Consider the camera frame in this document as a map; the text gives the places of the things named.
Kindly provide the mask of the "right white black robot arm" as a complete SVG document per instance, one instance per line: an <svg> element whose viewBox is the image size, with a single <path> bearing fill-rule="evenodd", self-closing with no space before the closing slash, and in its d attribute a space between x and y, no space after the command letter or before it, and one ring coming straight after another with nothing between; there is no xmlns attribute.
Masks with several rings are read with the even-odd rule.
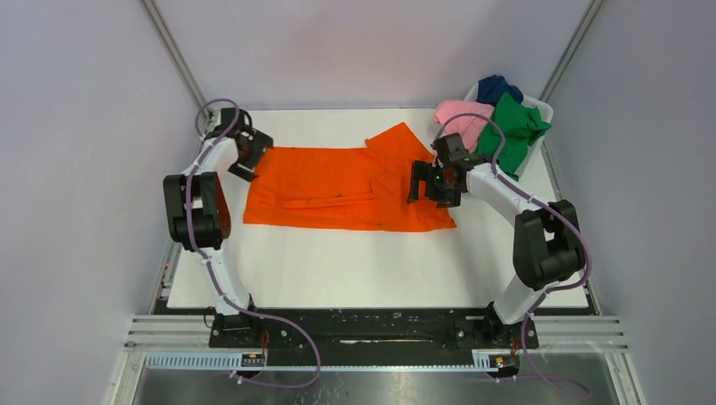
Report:
<svg viewBox="0 0 716 405"><path fill-rule="evenodd" d="M515 275L488 305L481 326L488 343L504 348L517 337L523 319L585 267L576 209L567 200L543 202L526 192L496 159L470 154L457 133L437 139L433 148L437 156L432 162L412 164L408 203L425 197L438 208L456 208L469 194L513 227Z"/></svg>

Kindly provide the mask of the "orange t shirt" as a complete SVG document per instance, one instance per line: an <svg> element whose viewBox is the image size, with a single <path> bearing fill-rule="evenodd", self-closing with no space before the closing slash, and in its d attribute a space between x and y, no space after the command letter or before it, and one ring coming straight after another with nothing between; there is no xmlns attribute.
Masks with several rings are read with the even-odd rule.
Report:
<svg viewBox="0 0 716 405"><path fill-rule="evenodd" d="M275 147L256 168L243 221L331 230L453 229L445 208L424 197L407 202L413 162L432 160L404 122L361 148Z"/></svg>

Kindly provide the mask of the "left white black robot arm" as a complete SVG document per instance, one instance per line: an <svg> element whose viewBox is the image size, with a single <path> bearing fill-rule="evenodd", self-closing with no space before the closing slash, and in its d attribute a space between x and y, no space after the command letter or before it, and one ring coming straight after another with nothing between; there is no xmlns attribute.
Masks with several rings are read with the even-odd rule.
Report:
<svg viewBox="0 0 716 405"><path fill-rule="evenodd" d="M211 332L229 335L243 347L257 343L262 325L252 296L230 268L225 241L231 235L231 211L220 177L224 174L251 183L259 161L274 140L253 126L251 115L237 107L209 114L201 131L204 145L180 174L163 180L165 213L170 237L205 267L214 303Z"/></svg>

